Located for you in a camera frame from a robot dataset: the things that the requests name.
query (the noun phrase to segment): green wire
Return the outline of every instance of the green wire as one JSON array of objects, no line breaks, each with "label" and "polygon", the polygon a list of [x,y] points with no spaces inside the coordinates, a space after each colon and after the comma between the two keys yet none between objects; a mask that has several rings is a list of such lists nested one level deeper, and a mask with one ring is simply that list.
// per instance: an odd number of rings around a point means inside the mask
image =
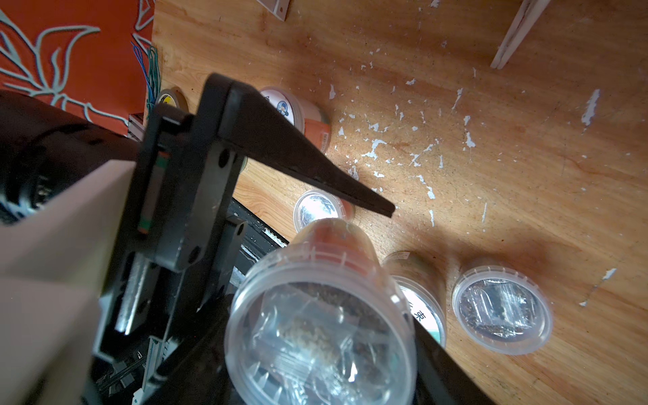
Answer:
[{"label": "green wire", "polygon": [[151,90],[153,92],[153,99],[146,100],[146,108],[148,109],[148,119],[153,111],[153,107],[156,105],[157,97],[161,91],[161,77],[160,77],[160,66],[157,59],[157,48],[150,46],[148,48],[148,81],[151,85]]}]

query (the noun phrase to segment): clear plastic container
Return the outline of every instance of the clear plastic container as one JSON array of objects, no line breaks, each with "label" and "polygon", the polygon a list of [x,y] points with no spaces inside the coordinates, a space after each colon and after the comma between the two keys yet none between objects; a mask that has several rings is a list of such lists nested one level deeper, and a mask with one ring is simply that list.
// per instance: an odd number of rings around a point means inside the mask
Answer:
[{"label": "clear plastic container", "polygon": [[441,347],[446,344],[446,285],[434,266],[410,251],[398,251],[382,261],[410,302],[412,316]]},{"label": "clear plastic container", "polygon": [[248,405],[402,405],[416,380],[407,300],[360,228],[325,219],[250,269],[225,336]]},{"label": "clear plastic container", "polygon": [[537,284],[502,263],[464,272],[452,293],[452,308],[473,339],[504,354],[536,351],[553,328],[551,310]]},{"label": "clear plastic container", "polygon": [[312,189],[306,191],[297,200],[292,220],[297,232],[313,221],[324,218],[340,218],[346,222],[353,221],[355,208],[345,200],[335,197],[326,191]]},{"label": "clear plastic container", "polygon": [[327,151],[330,121],[321,109],[279,87],[265,87],[260,93],[322,153]]}]

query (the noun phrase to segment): screw hole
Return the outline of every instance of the screw hole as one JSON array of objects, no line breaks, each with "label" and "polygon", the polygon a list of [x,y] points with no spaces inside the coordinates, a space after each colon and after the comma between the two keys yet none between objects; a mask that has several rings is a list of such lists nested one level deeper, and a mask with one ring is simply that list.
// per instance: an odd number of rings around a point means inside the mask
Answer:
[{"label": "screw hole", "polygon": [[189,254],[189,264],[193,264],[200,254],[200,247],[196,246]]},{"label": "screw hole", "polygon": [[218,158],[218,166],[220,168],[224,168],[228,161],[229,151],[227,149],[224,149],[223,152],[220,153],[220,157]]}]

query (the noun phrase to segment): tape roll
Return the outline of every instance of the tape roll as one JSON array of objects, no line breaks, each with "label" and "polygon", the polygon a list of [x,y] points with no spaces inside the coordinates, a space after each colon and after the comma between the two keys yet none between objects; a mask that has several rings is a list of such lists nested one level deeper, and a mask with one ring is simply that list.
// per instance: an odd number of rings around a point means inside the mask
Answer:
[{"label": "tape roll", "polygon": [[189,111],[187,108],[187,99],[185,99],[185,96],[183,96],[182,93],[175,89],[164,89],[160,91],[159,96],[157,96],[156,104],[161,102],[177,107],[182,111]]}]

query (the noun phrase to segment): red wall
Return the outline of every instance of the red wall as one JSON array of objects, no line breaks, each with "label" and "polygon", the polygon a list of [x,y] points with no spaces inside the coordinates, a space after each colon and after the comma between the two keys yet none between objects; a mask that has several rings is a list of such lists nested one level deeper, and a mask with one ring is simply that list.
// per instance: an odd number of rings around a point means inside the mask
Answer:
[{"label": "red wall", "polygon": [[[143,13],[142,22],[153,16],[153,0],[149,1],[151,10]],[[140,3],[143,8],[147,6],[145,0],[58,2],[23,0],[4,3],[0,6],[0,32],[4,32],[10,43],[0,36],[0,47],[3,48],[0,51],[0,68],[28,77],[28,74],[12,61],[12,58],[17,60],[15,56],[17,53],[23,67],[43,90],[38,90],[33,84],[12,78],[2,72],[0,72],[0,88],[8,89],[6,83],[9,83],[28,87],[33,91],[50,93],[36,96],[45,102],[51,102],[56,95],[56,105],[59,108],[65,100],[63,95],[67,95],[72,100],[80,103],[90,102],[95,109],[124,119],[128,119],[129,113],[144,110],[146,82],[133,54],[131,41],[135,43],[132,34],[137,32],[135,23],[138,20]],[[94,27],[93,30],[99,29],[99,31],[78,38],[73,45],[69,58],[68,80],[64,88],[60,89],[65,72],[65,53],[72,39],[85,28],[52,32],[43,37],[40,50],[41,65],[45,81],[49,85],[43,86],[43,81],[36,69],[34,52],[11,28],[8,20],[17,25],[33,45],[36,45],[36,38],[40,33],[54,27],[78,25]],[[152,27],[153,23],[150,22],[138,34],[150,40]],[[51,58],[57,49],[60,49],[56,59],[60,79],[59,88],[54,89],[55,70]],[[84,107],[72,101],[67,101],[65,109],[81,117],[84,116]],[[117,133],[126,133],[126,125],[119,119],[104,117],[91,111],[89,116],[99,125]]]}]

